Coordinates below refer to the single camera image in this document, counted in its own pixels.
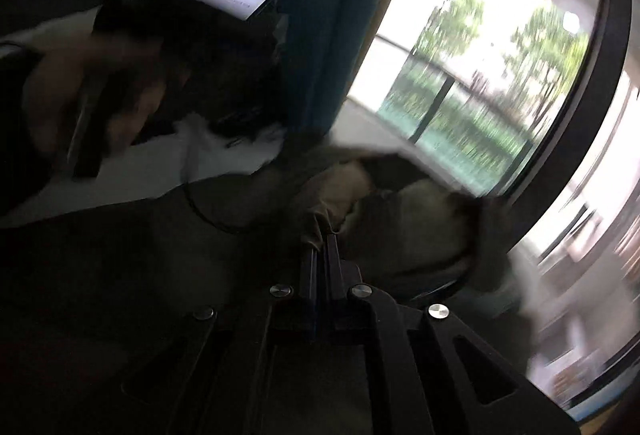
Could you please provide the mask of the person left hand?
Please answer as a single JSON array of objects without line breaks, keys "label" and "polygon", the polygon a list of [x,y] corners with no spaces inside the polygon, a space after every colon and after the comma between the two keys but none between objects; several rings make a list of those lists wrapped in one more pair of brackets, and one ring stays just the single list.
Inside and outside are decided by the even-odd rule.
[{"label": "person left hand", "polygon": [[43,153],[68,150],[81,98],[93,99],[106,122],[108,150],[134,142],[160,109],[167,90],[162,48],[122,37],[89,35],[50,47],[25,83],[27,129]]}]

